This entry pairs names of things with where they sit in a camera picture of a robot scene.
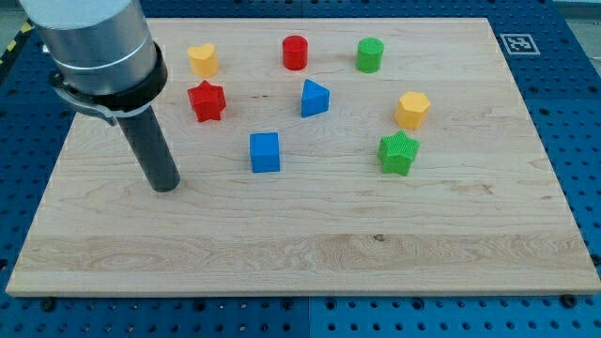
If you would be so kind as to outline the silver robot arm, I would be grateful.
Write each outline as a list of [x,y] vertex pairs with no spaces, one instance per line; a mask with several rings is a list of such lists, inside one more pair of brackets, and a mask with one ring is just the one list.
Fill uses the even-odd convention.
[[138,0],[22,0],[72,87],[111,95],[140,84],[158,53]]

